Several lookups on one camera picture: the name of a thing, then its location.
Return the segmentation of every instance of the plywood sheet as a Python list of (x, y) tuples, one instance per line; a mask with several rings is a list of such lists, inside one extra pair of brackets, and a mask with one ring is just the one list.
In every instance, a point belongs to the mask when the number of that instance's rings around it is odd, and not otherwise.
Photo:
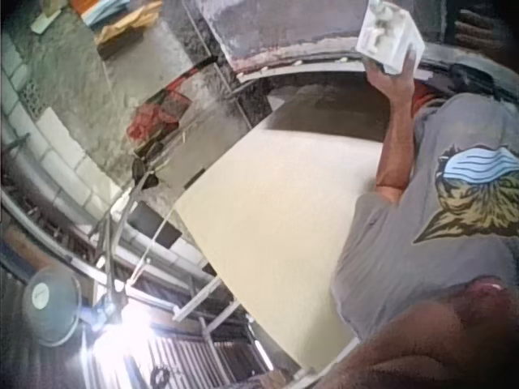
[(353, 337), (330, 280), (381, 143), (278, 130), (289, 115), (302, 115), (287, 107), (220, 158), (177, 210), (265, 331), (301, 366), (321, 370)]

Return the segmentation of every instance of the white brick wall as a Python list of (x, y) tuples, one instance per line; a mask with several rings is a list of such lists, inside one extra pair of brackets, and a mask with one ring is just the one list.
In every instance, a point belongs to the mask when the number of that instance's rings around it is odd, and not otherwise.
[(190, 262), (193, 262), (195, 265), (200, 266), (205, 264), (204, 255), (181, 237), (171, 246), (170, 250)]
[(99, 198), (99, 196), (93, 194), (88, 200), (87, 205), (84, 206), (85, 211), (90, 215), (94, 216), (96, 220), (101, 220), (106, 211), (108, 211), (109, 205)]
[(43, 158), (41, 166), (81, 207), (85, 205), (91, 194), (90, 189), (56, 151), (49, 151)]
[(47, 108), (36, 125), (66, 164), (75, 169), (85, 157), (84, 150), (73, 140), (53, 109)]
[(2, 69), (8, 77), (11, 77), (21, 63), (22, 58), (18, 54), (11, 37), (2, 31)]
[(25, 86), (29, 80), (29, 75), (30, 72), (27, 65), (22, 63), (20, 66), (18, 66), (18, 69), (16, 69), (15, 73), (11, 76), (11, 82), (17, 92), (21, 91)]
[(103, 173), (89, 156), (81, 161), (76, 172), (105, 203), (110, 204), (120, 191), (119, 186)]
[(5, 115), (11, 113), (18, 101), (18, 95), (11, 85), (6, 73), (2, 71), (2, 110)]
[(17, 136), (30, 134), (24, 147), (41, 162), (56, 184), (99, 220), (120, 188), (73, 140), (50, 107), (36, 123), (32, 121), (17, 93), (29, 77), (30, 69), (23, 63), (9, 35), (2, 32), (2, 111)]
[(27, 147), (31, 150), (34, 157), (39, 160), (49, 149), (49, 143), (45, 140), (40, 131), (32, 122), (31, 117), (22, 106), (22, 103), (16, 103), (11, 114), (9, 115), (9, 123), (12, 125), (18, 136), (29, 133), (31, 136), (27, 139)]

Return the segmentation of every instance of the eagle graphic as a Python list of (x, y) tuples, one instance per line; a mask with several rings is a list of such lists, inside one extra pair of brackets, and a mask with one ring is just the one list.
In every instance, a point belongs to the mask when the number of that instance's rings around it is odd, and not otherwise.
[(442, 237), (519, 237), (519, 157), (506, 147), (455, 147), (435, 175), (441, 209), (414, 243)]

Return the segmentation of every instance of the white tile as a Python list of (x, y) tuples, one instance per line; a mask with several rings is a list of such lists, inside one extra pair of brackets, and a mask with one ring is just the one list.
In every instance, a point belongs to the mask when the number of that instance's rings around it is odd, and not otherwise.
[(27, 65), (22, 63), (11, 76), (11, 83), (17, 92), (21, 91), (29, 80), (30, 71)]
[(105, 215), (105, 212), (108, 210), (108, 204), (93, 194), (88, 200), (87, 205), (84, 206), (84, 209), (90, 215), (94, 216), (96, 220), (101, 220)]
[(75, 171), (83, 182), (105, 203), (110, 204), (112, 199), (118, 194), (119, 186), (102, 172), (89, 156), (86, 156), (81, 161)]
[(74, 170), (68, 167), (56, 151), (48, 152), (41, 162), (41, 166), (80, 206), (87, 202), (91, 193), (90, 189), (76, 176)]
[(85, 156), (84, 150), (73, 140), (52, 108), (47, 108), (36, 124), (66, 164), (75, 169)]
[(20, 102), (16, 103), (16, 106), (9, 115), (9, 123), (18, 136), (27, 133), (31, 135), (28, 137), (26, 145), (36, 160), (39, 160), (49, 148), (49, 143), (32, 122), (31, 117)]
[(11, 113), (18, 101), (18, 94), (9, 82), (9, 78), (2, 71), (2, 110), (5, 115)]
[(21, 63), (22, 58), (16, 51), (11, 37), (2, 31), (2, 69), (6, 71), (7, 76), (11, 77)]

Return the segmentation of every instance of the metal bar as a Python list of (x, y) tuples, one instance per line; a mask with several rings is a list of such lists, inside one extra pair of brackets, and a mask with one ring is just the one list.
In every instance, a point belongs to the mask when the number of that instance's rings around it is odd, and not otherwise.
[(161, 231), (164, 228), (165, 224), (168, 222), (168, 219), (171, 216), (171, 214), (173, 213), (174, 208), (175, 208), (175, 204), (173, 204), (173, 206), (169, 210), (168, 214), (166, 215), (166, 217), (162, 221), (161, 225), (159, 225), (159, 228), (153, 234), (152, 240), (148, 243), (148, 246), (146, 247), (146, 250), (144, 251), (144, 253), (140, 257), (140, 260), (137, 263), (137, 266), (135, 266), (135, 269), (134, 269), (133, 273), (131, 273), (131, 276), (128, 279), (127, 284), (133, 285), (137, 281), (137, 279), (140, 277), (140, 275), (143, 274), (144, 267), (147, 264), (147, 262), (146, 262), (146, 255), (148, 255), (148, 253), (152, 249), (152, 247), (155, 246), (155, 242), (157, 240), (157, 237), (159, 236), (159, 233), (161, 233)]
[(119, 245), (119, 240), (121, 239), (122, 230), (124, 229), (124, 225), (127, 223), (128, 216), (130, 215), (131, 207), (133, 206), (133, 203), (137, 200), (137, 198), (140, 196), (140, 192), (143, 189), (144, 183), (146, 182), (146, 179), (148, 178), (150, 174), (150, 171), (147, 171), (143, 177), (140, 179), (139, 183), (135, 188), (131, 190), (130, 198), (128, 199), (127, 205), (122, 210), (121, 219), (119, 220), (117, 227), (114, 231), (114, 236), (112, 237), (111, 242), (111, 250), (114, 253), (117, 249), (117, 246)]
[(213, 321), (211, 321), (206, 329), (207, 333), (210, 334), (218, 328), (233, 312), (240, 306), (240, 301), (234, 299), (229, 306), (227, 306)]
[(128, 187), (130, 186), (131, 182), (133, 180), (130, 178), (128, 181), (126, 181), (124, 183), (124, 185), (121, 187), (121, 189), (119, 190), (119, 192), (117, 193), (117, 195), (112, 199), (110, 205), (108, 206), (108, 209), (105, 211), (105, 213), (103, 214), (103, 216), (97, 221), (96, 225), (94, 225), (92, 227), (92, 229), (90, 229), (90, 231), (88, 232), (87, 234), (87, 237), (88, 239), (90, 239), (91, 237), (93, 237), (93, 235), (97, 232), (97, 230), (99, 229), (99, 227), (101, 226), (103, 220), (106, 218), (107, 215), (110, 214), (110, 212), (112, 211), (112, 208), (114, 207), (115, 203), (117, 201), (119, 201), (119, 199), (121, 198), (122, 195), (124, 195), (124, 193), (127, 191)]
[(13, 148), (24, 145), (27, 142), (27, 138), (29, 136), (31, 136), (31, 135), (29, 133), (27, 133), (24, 136), (22, 136), (21, 138), (18, 138), (17, 140), (13, 140), (11, 143), (7, 144), (5, 147), (2, 148), (2, 152), (5, 152), (7, 154)]
[(252, 349), (252, 355), (254, 356), (254, 359), (256, 360), (256, 363), (258, 364), (261, 369), (263, 369), (264, 373), (268, 372), (268, 367), (265, 364), (265, 361), (263, 357), (260, 355), (260, 351), (256, 347), (256, 338), (254, 337), (254, 334), (252, 333), (250, 329), (250, 323), (245, 324), (245, 333), (247, 334), (247, 338), (249, 342), (251, 342), (251, 349)]
[[(31, 236), (35, 237), (44, 247), (49, 249), (57, 257), (69, 263), (76, 271), (85, 274), (91, 279), (106, 286), (106, 274), (104, 272), (84, 262), (76, 254), (72, 253), (66, 248), (61, 247), (49, 234), (43, 231), (43, 229), (41, 229), (27, 215), (25, 215), (24, 211), (19, 208), (18, 205), (16, 205), (16, 203), (9, 197), (6, 192), (2, 190), (1, 193), (3, 206), (28, 231)], [(127, 295), (128, 297), (142, 301), (146, 304), (149, 304), (150, 306), (156, 306), (164, 310), (171, 311), (177, 308), (175, 304), (169, 301), (150, 296), (149, 294), (146, 294), (133, 287), (127, 288)]]
[[(346, 60), (333, 60), (326, 62), (310, 62), (310, 63), (299, 63), (296, 62), (288, 66), (273, 66), (265, 67), (260, 71), (255, 71), (244, 75), (240, 73), (238, 80), (241, 83), (251, 81), (253, 79), (261, 79), (263, 77), (272, 77), (274, 75), (291, 75), (295, 73), (307, 73), (307, 72), (324, 72), (324, 71), (351, 71), (351, 72), (364, 72), (364, 65), (359, 60), (348, 60), (347, 56), (344, 56)], [(432, 71), (425, 71), (418, 69), (415, 75), (416, 79), (428, 80), (433, 76)]]
[(216, 276), (204, 286), (202, 290), (198, 292), (185, 306), (183, 306), (178, 312), (175, 313), (173, 320), (175, 322), (181, 322), (187, 317), (197, 306), (199, 306), (208, 296), (221, 285), (221, 278)]
[(218, 371), (220, 373), (221, 378), (224, 381), (225, 385), (230, 385), (231, 381), (229, 379), (229, 376), (225, 372), (224, 366), (221, 363), (221, 359), (218, 356), (217, 348), (215, 347), (214, 343), (212, 342), (211, 335), (207, 333), (207, 326), (205, 325), (204, 318), (199, 318), (200, 325), (202, 326), (202, 333), (204, 334), (204, 340), (209, 346), (209, 350), (211, 350), (212, 357), (214, 358), (214, 361), (217, 364)]

